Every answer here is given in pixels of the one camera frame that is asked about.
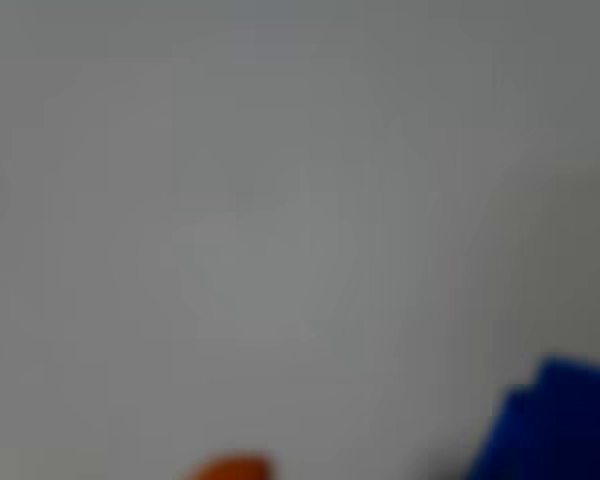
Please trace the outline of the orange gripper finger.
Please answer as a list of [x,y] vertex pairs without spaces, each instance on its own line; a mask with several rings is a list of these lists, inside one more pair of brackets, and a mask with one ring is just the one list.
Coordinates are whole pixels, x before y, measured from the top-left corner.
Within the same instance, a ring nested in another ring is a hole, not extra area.
[[272,461],[257,453],[239,452],[214,457],[194,466],[182,476],[185,480],[274,480]]

